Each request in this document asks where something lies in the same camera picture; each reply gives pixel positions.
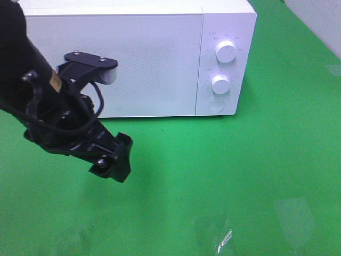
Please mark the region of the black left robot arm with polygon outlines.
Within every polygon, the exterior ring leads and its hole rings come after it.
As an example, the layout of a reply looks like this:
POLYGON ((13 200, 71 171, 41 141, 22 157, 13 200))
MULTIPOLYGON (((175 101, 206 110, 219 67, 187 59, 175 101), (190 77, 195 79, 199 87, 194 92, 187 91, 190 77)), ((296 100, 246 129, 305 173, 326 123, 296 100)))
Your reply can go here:
POLYGON ((24 125, 24 136, 51 154, 73 156, 92 164, 90 171, 118 182, 131 172, 132 139, 112 135, 82 94, 92 85, 100 102, 99 84, 109 84, 118 63, 79 51, 67 53, 53 69, 27 35, 18 1, 1 1, 1 109, 24 125))

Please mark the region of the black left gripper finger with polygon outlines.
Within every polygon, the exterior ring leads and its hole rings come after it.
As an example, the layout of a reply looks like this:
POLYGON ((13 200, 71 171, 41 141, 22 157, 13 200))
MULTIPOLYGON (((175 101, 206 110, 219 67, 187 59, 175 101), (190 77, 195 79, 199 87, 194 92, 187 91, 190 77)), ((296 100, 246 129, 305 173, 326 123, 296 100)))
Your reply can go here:
POLYGON ((90 172, 101 178, 112 178, 123 183, 131 172, 129 156, 133 140, 126 134, 118 133, 114 139, 116 149, 111 155, 106 154, 98 159, 90 172))

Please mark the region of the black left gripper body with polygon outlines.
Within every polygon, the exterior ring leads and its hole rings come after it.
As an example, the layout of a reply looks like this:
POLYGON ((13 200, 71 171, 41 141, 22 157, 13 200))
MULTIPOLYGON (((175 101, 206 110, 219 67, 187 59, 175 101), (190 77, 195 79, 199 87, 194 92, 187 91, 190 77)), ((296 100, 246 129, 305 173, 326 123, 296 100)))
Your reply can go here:
POLYGON ((95 82, 100 105, 97 111, 91 98, 82 94, 75 83, 61 81, 59 91, 45 82, 25 82, 23 87, 26 139, 51 154, 98 160, 116 149, 115 137, 100 123, 104 99, 95 82))

